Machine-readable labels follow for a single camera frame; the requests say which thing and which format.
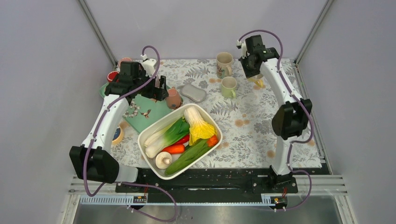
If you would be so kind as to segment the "cream floral mug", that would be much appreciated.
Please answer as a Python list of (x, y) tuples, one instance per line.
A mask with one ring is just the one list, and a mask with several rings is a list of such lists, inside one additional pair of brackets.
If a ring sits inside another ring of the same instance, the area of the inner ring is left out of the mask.
[(217, 77), (223, 79), (233, 75), (232, 64), (233, 56), (228, 52), (220, 52), (216, 56)]

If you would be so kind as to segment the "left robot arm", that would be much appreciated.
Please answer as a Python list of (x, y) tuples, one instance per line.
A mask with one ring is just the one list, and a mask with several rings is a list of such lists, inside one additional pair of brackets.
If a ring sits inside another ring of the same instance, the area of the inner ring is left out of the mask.
[(80, 146), (70, 149), (69, 156), (79, 179), (127, 182), (134, 192), (144, 188), (145, 180), (138, 175), (138, 168), (120, 165), (110, 151), (119, 122), (137, 95), (159, 101), (168, 96), (166, 77), (152, 77), (157, 70), (155, 59), (121, 62), (119, 74), (105, 88), (103, 105), (90, 133)]

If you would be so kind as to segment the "light green mug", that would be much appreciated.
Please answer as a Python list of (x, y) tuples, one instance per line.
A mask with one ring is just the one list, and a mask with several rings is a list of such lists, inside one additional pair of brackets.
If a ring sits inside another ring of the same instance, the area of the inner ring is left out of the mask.
[(225, 98), (236, 98), (237, 81), (234, 77), (225, 77), (221, 81), (221, 94)]

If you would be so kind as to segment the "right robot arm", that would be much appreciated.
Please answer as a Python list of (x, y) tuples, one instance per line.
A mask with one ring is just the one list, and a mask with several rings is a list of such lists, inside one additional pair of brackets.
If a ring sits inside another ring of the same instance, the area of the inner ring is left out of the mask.
[(264, 77), (268, 81), (278, 103), (278, 110), (272, 118), (272, 129), (277, 136), (276, 156), (270, 166), (267, 185), (270, 190), (280, 192), (292, 182), (291, 151), (309, 123), (312, 102), (292, 87), (291, 81), (283, 74), (282, 53), (275, 48), (267, 48), (260, 35), (245, 40), (239, 39), (237, 48), (241, 50), (239, 61), (247, 79), (259, 83)]

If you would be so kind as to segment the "yellow mug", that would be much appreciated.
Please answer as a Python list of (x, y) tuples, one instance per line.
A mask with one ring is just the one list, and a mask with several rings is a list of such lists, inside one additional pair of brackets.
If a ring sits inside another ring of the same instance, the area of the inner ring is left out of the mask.
[(263, 82), (262, 78), (263, 78), (263, 75), (261, 73), (259, 73), (258, 75), (255, 75), (253, 77), (247, 78), (247, 80), (249, 82), (255, 83), (260, 88), (264, 88), (265, 85), (264, 85), (264, 82)]

